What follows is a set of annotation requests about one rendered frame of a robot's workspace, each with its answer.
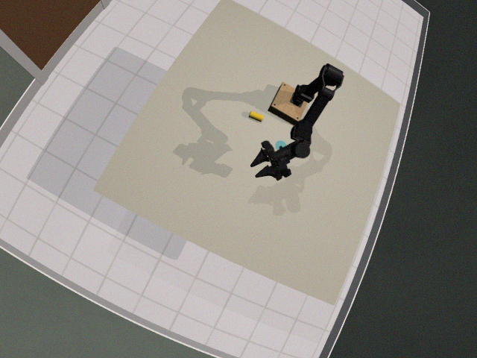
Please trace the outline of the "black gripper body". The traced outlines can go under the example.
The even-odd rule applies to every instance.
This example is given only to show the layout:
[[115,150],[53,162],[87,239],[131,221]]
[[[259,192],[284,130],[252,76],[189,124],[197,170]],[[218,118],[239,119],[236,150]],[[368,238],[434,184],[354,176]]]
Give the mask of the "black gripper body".
[[[290,162],[291,154],[290,154],[289,150],[286,147],[280,146],[279,147],[280,149],[275,151],[272,144],[270,144],[269,141],[266,141],[266,140],[264,142],[261,142],[261,144],[262,144],[262,147],[265,148],[264,151],[270,159],[271,166],[269,166],[269,167],[272,170],[272,172],[275,174],[275,177],[276,177],[277,181],[282,179],[282,176],[280,176],[279,169],[277,168],[277,166],[279,167],[278,161],[276,162],[275,157],[278,157],[280,155],[288,155],[288,157],[286,158],[286,161]],[[276,154],[275,154],[275,152],[276,152]]]

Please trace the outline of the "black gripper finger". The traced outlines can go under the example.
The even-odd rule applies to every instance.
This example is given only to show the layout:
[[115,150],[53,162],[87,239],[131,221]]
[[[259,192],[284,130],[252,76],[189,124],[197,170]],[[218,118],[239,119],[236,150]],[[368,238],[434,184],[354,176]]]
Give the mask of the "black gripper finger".
[[272,172],[272,170],[270,169],[268,165],[255,175],[256,178],[260,178],[264,176],[272,176],[275,178],[274,173]]
[[258,153],[257,157],[255,160],[250,164],[251,167],[257,166],[260,163],[263,162],[270,162],[268,155],[265,153],[265,151],[261,148],[261,151]]

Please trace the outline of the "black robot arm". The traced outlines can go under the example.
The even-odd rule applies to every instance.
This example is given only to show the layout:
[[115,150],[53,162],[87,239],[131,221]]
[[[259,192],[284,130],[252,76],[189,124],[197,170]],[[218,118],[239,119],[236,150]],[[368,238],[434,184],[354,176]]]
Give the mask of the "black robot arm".
[[[286,146],[291,154],[291,159],[295,157],[306,158],[309,156],[309,146],[312,144],[312,127],[325,106],[334,97],[335,91],[341,87],[343,79],[343,71],[327,63],[321,68],[319,76],[309,85],[303,84],[296,86],[290,102],[298,107],[302,107],[304,101],[308,103],[312,101],[315,98],[314,94],[316,92],[318,92],[318,96],[304,118],[298,121],[291,129],[291,139],[295,141]],[[336,86],[336,89],[332,91],[326,86]],[[277,168],[279,169],[280,176],[288,177],[291,175],[291,170],[287,167],[289,163],[289,161],[286,161],[287,157],[288,155],[275,157],[275,160],[278,161],[279,167],[277,166]]]

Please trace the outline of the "yellow cylinder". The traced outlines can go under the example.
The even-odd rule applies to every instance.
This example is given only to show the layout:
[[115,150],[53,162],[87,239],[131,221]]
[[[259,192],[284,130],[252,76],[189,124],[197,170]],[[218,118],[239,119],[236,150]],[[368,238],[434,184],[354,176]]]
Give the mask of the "yellow cylinder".
[[252,119],[255,119],[255,120],[259,121],[259,122],[261,122],[262,119],[263,119],[263,116],[262,116],[262,115],[260,115],[260,114],[258,114],[258,113],[255,113],[255,112],[253,112],[253,111],[250,111],[249,117],[252,118]]

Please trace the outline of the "cyan circle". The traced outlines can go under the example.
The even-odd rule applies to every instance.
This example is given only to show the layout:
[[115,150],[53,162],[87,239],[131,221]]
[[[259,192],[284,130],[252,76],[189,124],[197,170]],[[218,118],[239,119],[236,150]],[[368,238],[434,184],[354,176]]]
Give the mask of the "cyan circle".
[[278,149],[279,149],[279,146],[285,147],[286,144],[285,144],[284,141],[280,140],[280,141],[277,141],[277,142],[276,142],[276,145],[275,145],[275,146],[276,146],[276,149],[278,150]]

